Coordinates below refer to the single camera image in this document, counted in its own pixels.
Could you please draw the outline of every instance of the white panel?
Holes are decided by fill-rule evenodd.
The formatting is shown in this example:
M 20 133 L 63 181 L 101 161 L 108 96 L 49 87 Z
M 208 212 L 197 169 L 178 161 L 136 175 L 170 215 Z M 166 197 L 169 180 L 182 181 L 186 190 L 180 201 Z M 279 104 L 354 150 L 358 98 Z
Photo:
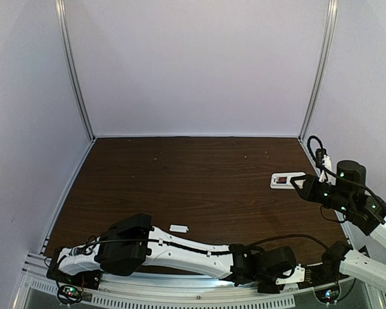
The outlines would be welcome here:
M 340 1 L 335 41 L 309 134 L 332 161 L 356 160 L 386 201 L 386 1 Z M 386 250 L 351 226 L 357 248 L 386 263 Z
M 0 0 L 0 308 L 87 145 L 54 1 Z
M 98 136 L 297 136 L 327 1 L 66 1 Z

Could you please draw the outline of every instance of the cable connector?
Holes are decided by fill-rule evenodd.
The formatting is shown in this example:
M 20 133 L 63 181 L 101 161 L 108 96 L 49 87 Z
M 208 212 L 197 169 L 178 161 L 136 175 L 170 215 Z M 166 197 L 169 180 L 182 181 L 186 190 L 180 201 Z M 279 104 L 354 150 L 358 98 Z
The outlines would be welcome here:
M 316 149 L 316 167 L 318 169 L 323 169 L 323 164 L 324 164 L 324 157 L 325 155 L 327 155 L 327 151 L 325 148 L 321 149 L 321 148 L 318 148 Z

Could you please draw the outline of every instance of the white backdrop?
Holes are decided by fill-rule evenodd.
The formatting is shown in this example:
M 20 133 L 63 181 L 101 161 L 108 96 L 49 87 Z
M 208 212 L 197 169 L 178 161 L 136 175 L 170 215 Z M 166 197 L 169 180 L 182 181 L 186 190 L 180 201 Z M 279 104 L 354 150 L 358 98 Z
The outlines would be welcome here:
M 386 1 L 339 1 L 335 40 L 308 135 L 332 161 L 356 160 L 386 201 Z M 350 225 L 354 244 L 386 262 L 386 251 Z
M 297 136 L 327 4 L 66 1 L 96 136 Z
M 88 144 L 54 1 L 0 0 L 0 308 Z

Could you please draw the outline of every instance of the dark brown wooden surface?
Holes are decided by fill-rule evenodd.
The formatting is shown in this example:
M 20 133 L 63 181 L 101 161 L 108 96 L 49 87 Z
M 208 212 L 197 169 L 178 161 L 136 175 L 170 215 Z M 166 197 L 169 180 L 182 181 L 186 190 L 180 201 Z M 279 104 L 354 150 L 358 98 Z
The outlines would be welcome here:
M 82 244 L 90 235 L 137 213 L 153 224 L 188 225 L 180 234 L 205 243 L 251 243 L 305 233 L 328 245 L 345 236 L 322 219 L 319 205 L 293 190 L 270 189 L 272 173 L 313 169 L 295 138 L 103 138 L 83 165 L 51 234 L 55 247 Z M 325 215 L 335 218 L 331 211 Z M 308 239 L 291 245 L 301 263 L 320 261 Z

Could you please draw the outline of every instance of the metal corner post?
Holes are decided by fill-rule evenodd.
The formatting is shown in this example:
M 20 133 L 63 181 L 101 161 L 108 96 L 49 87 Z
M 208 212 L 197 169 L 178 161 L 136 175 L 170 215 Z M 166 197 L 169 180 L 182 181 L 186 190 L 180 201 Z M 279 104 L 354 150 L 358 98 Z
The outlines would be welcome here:
M 306 138 L 306 134 L 315 110 L 315 106 L 318 100 L 320 89 L 324 78 L 324 72 L 329 58 L 330 49 L 333 42 L 333 36 L 335 34 L 336 20 L 338 12 L 338 0 L 329 0 L 329 6 L 327 8 L 327 17 L 323 34 L 322 49 L 320 51 L 319 62 L 316 70 L 315 82 L 313 83 L 313 89 L 310 94 L 310 100 L 306 115 L 304 117 L 302 129 L 300 130 L 299 140 L 301 142 Z
M 60 32 L 62 36 L 62 43 L 64 47 L 64 53 L 66 55 L 66 62 L 68 67 L 68 72 L 70 76 L 71 86 L 73 88 L 73 93 L 75 95 L 78 111 L 80 117 L 83 121 L 84 129 L 87 134 L 89 141 L 95 139 L 93 129 L 91 128 L 89 115 L 84 105 L 83 94 L 78 82 L 78 75 L 76 71 L 75 61 L 73 58 L 73 50 L 71 49 L 71 42 L 68 30 L 67 16 L 66 16 L 66 7 L 64 5 L 64 0 L 55 0 L 56 2 L 56 12 L 59 20 Z

